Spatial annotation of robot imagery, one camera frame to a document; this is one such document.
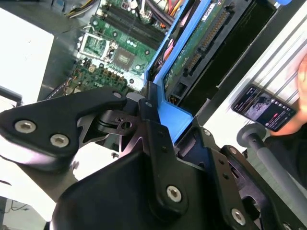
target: screw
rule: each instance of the screw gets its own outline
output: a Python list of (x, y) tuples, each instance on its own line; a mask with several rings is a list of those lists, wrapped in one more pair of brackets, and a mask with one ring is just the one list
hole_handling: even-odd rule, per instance
[(181, 192), (175, 186), (170, 185), (167, 187), (166, 193), (167, 196), (176, 203), (180, 202), (182, 199)]
[(15, 123), (15, 129), (20, 133), (32, 133), (36, 130), (36, 125), (32, 121), (22, 120)]
[(204, 129), (203, 131), (205, 132), (205, 134), (206, 134), (207, 136), (210, 136), (210, 135), (211, 135), (211, 133), (210, 133), (207, 129)]
[(149, 102), (145, 102), (145, 104), (146, 104), (147, 106), (149, 106), (149, 107), (152, 107), (152, 106), (153, 106), (153, 105), (150, 104)]
[(118, 97), (118, 98), (121, 98), (121, 95), (120, 95), (120, 93), (118, 93), (118, 92), (113, 92), (113, 95), (116, 96), (116, 97)]
[(245, 225), (245, 223), (246, 223), (245, 218), (244, 218), (243, 214), (238, 209), (233, 208), (231, 210), (231, 215), (238, 224), (240, 224), (242, 226)]
[(284, 229), (286, 229), (286, 230), (292, 230), (292, 229), (290, 228), (290, 226), (289, 226), (288, 224), (286, 224), (286, 223), (283, 224), (283, 227), (284, 227)]
[(229, 148), (229, 150), (233, 153), (233, 154), (236, 154), (236, 150), (232, 147)]
[(63, 148), (65, 146), (68, 146), (69, 139), (63, 134), (55, 134), (50, 138), (50, 142), (53, 146)]

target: black metal bracket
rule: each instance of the black metal bracket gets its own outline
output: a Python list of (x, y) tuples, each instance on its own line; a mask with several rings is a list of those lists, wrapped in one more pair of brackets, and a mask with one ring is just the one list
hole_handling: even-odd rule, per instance
[[(188, 196), (176, 171), (172, 140), (167, 127), (160, 124), (157, 108), (151, 101), (139, 100), (139, 114), (141, 121), (134, 135), (120, 137), (120, 156), (135, 151), (146, 154), (146, 185), (151, 210), (159, 219), (170, 221), (188, 209)], [(178, 200), (170, 197), (170, 187), (176, 189), (173, 192)]]
[[(207, 172), (215, 191), (212, 196), (217, 196), (219, 203), (216, 214), (222, 215), (221, 218), (233, 229), (284, 229), (284, 224), (298, 229), (300, 221), (244, 156), (229, 145), (217, 149), (209, 134), (202, 127), (192, 128), (177, 146), (190, 143), (184, 156), (180, 148), (179, 156)], [(242, 219), (235, 219), (236, 215), (244, 216), (244, 226)]]
[[(24, 151), (24, 157), (1, 154), (44, 171), (68, 168), (79, 149), (80, 130), (87, 130), (97, 114), (121, 109), (126, 102), (124, 95), (104, 87), (4, 111), (0, 114), (1, 136), (31, 151)], [(86, 115), (91, 116), (78, 128), (79, 119)], [(58, 134), (63, 136), (55, 136), (54, 143), (58, 144), (54, 145), (51, 139)], [(31, 162), (34, 157), (39, 163)]]

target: black plastic mount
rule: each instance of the black plastic mount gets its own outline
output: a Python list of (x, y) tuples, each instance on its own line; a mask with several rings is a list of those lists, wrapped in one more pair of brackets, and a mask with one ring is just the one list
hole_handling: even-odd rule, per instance
[[(192, 127), (177, 145), (181, 158), (193, 164), (177, 159), (160, 124), (157, 86), (148, 83), (145, 92), (136, 102), (103, 87), (0, 114), (1, 135), (24, 150), (2, 156), (45, 171), (66, 169), (81, 146), (120, 135), (120, 159), (64, 192), (53, 229), (303, 227), (246, 159), (231, 146), (219, 149), (208, 130)], [(17, 127), (22, 120), (28, 124)], [(65, 135), (68, 144), (52, 144), (54, 134)]]

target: smartphone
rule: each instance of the smartphone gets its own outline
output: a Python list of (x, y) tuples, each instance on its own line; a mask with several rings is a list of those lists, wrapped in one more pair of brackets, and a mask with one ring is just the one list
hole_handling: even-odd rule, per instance
[(277, 132), (296, 114), (296, 110), (270, 93), (248, 85), (231, 106), (236, 113)]

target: yellow wire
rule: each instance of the yellow wire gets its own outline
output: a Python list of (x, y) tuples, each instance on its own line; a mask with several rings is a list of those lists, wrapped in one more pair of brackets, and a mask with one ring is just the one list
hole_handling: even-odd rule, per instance
[[(79, 7), (79, 8), (83, 8), (84, 6), (86, 6), (88, 3), (90, 3), (92, 0), (88, 0), (85, 4), (83, 4), (81, 7)], [(75, 12), (73, 11), (73, 12), (69, 12), (68, 14), (66, 14), (66, 16), (67, 17), (69, 17), (69, 16), (71, 16), (72, 14), (74, 14)]]
[(179, 6), (181, 5), (182, 0), (179, 0), (176, 4), (176, 6), (173, 8), (172, 12), (170, 13), (171, 16), (174, 16), (176, 11), (178, 10)]

